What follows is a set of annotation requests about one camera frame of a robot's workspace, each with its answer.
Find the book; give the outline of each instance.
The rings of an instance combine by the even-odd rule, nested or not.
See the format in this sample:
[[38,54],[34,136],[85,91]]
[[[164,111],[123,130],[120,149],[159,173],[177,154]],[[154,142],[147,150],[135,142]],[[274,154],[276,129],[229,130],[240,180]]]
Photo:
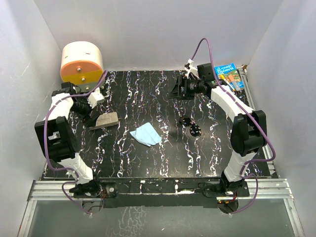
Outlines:
[[229,75],[233,76],[237,85],[240,87],[240,89],[244,90],[245,86],[244,86],[243,82],[241,81],[241,78],[237,72],[237,69],[236,69],[234,63],[219,66],[219,67],[214,67],[214,69],[215,69],[215,72],[219,78],[221,78],[220,77],[221,74],[224,76],[226,82],[230,83],[231,88],[233,88],[234,91],[236,91],[236,89],[235,89],[233,83],[231,83],[230,80],[228,79]]

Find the table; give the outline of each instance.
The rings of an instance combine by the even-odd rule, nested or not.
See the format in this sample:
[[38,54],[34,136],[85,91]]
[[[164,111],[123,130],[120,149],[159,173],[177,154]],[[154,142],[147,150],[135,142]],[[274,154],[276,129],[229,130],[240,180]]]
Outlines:
[[[117,112],[119,125],[91,131],[73,113],[69,122],[81,143],[80,155],[99,178],[219,177],[232,153],[232,122],[214,102],[202,95],[191,101],[169,100],[168,94],[182,71],[109,72],[102,112]],[[245,91],[237,93],[249,104]],[[191,117],[202,129],[190,135],[178,120]],[[130,135],[150,122],[162,142],[147,147]],[[256,158],[265,158],[262,149]],[[247,172],[270,176],[265,162],[250,164]],[[45,169],[42,179],[65,179],[69,173]]]

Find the blue cloth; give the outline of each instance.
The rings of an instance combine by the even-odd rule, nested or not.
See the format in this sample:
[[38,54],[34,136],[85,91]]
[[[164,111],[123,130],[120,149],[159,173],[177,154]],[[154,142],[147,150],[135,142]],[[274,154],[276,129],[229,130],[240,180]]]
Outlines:
[[149,122],[137,128],[136,131],[130,132],[130,135],[132,135],[136,141],[148,147],[161,142],[161,137]]

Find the white wall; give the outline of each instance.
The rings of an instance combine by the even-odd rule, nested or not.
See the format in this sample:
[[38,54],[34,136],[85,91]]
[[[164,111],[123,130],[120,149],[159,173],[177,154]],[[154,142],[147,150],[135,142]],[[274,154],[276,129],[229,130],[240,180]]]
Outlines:
[[[216,65],[248,64],[282,0],[35,0],[59,47],[95,43],[106,69],[180,69],[198,41]],[[209,61],[206,46],[197,62]]]
[[308,237],[316,234],[315,23],[315,0],[285,0],[248,67],[254,102],[267,114],[277,172],[289,181]]
[[44,156],[34,124],[60,83],[61,51],[32,0],[0,0],[0,232],[16,236]]

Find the gray floor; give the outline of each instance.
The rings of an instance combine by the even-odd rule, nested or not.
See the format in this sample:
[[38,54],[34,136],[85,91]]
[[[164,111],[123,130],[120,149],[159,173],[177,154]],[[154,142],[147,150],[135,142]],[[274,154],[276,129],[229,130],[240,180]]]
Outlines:
[[[244,206],[249,200],[240,201]],[[92,218],[69,201],[39,201],[29,237],[293,237],[282,199],[258,199],[233,217],[202,207],[102,209]]]

